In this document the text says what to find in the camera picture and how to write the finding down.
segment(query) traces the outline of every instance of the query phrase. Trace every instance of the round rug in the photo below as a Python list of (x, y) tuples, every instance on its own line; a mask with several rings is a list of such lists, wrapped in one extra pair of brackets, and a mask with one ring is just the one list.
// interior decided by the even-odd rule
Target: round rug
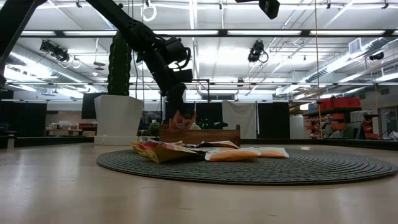
[(194, 159), (157, 164), (133, 150), (123, 150), (102, 154), (97, 163), (111, 170), (145, 177), (241, 185), (340, 184), (385, 177), (398, 171), (398, 167), (370, 157), (286, 151), (289, 159), (258, 158), (245, 162)]

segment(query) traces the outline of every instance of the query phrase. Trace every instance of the white curtain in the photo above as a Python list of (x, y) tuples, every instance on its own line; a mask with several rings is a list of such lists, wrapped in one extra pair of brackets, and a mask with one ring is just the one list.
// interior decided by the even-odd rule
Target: white curtain
[(223, 101), (223, 121), (228, 129), (241, 126), (241, 139), (256, 139), (256, 106), (254, 103)]

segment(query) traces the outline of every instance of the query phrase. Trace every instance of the wooden tray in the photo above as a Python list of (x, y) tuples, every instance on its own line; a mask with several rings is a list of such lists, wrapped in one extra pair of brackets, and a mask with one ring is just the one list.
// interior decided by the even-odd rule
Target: wooden tray
[(173, 130), (162, 126), (159, 130), (159, 140), (162, 142), (183, 141), (185, 144), (199, 144), (202, 141), (231, 141), (241, 145), (241, 127), (236, 130)]

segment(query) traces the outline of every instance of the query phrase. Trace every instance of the plant pot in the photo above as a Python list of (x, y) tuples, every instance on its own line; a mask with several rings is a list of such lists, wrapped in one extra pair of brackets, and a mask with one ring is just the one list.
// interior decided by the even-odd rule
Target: plant pot
[(129, 146), (137, 139), (143, 101), (130, 96), (102, 95), (94, 102), (98, 122), (94, 144)]

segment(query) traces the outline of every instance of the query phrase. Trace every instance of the wooden floor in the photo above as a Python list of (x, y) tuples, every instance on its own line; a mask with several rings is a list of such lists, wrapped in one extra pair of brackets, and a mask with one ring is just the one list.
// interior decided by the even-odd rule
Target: wooden floor
[[(128, 147), (0, 151), (0, 223), (398, 223), (398, 177), (345, 185), (250, 187), (151, 179), (102, 168)], [(398, 165), (398, 152), (333, 146)]]

